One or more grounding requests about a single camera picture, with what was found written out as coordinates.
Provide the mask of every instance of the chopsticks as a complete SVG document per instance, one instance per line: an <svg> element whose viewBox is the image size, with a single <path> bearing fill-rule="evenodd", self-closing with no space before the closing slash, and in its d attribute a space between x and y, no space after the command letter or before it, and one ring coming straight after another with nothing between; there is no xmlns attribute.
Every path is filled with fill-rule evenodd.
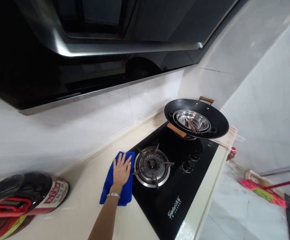
<svg viewBox="0 0 290 240"><path fill-rule="evenodd" d="M186 118L185 119L186 120L186 122L188 123L188 125L191 127L191 129L193 130L193 132L195 133L195 134L198 134L198 133L200 133L200 134L202 134L199 130L198 130L198 128L188 119L188 118Z"/></svg>

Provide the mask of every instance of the hand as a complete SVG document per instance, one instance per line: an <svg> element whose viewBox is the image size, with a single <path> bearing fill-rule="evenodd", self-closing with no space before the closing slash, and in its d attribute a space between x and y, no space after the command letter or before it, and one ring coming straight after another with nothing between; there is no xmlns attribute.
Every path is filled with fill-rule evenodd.
<svg viewBox="0 0 290 240"><path fill-rule="evenodd" d="M126 161L125 161L125 156L126 153L119 154L117 164L116 164L116 159L114 159L114 171L113 171L113 185L119 185L123 187L123 185L127 182L128 177L131 172L131 165L132 163L130 162L132 156L130 156Z"/></svg>

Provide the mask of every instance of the electrical outlet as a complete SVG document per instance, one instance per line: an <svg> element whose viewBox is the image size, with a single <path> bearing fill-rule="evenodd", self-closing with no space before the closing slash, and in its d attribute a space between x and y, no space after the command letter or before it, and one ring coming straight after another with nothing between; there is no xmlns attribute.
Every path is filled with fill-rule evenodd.
<svg viewBox="0 0 290 240"><path fill-rule="evenodd" d="M240 135L237 135L237 137L235 139L236 142L240 142L240 143L245 142L245 140L246 140L246 138L243 138Z"/></svg>

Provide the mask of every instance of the stainless steel bowl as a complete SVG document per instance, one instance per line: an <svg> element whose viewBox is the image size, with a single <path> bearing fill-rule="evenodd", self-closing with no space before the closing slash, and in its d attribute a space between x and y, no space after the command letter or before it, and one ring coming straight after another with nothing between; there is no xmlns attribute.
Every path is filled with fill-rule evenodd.
<svg viewBox="0 0 290 240"><path fill-rule="evenodd" d="M186 122L186 118L201 132L205 133L211 129L211 124L202 114L190 110L178 110L173 114L174 121L187 131L194 132Z"/></svg>

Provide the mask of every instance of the cream countertop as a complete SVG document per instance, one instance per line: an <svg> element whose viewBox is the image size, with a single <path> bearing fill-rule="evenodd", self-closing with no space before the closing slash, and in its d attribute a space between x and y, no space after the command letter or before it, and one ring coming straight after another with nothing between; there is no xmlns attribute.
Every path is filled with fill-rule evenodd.
<svg viewBox="0 0 290 240"><path fill-rule="evenodd" d="M27 240L29 236L32 240L87 239L103 206L99 199L113 158L119 151L131 149L164 122L164 114L145 120L63 173L71 185L66 201L49 214L37 215L10 239ZM176 239L199 239L227 154L223 147L218 147ZM113 240L123 239L159 239L134 197L126 207L117 208Z"/></svg>

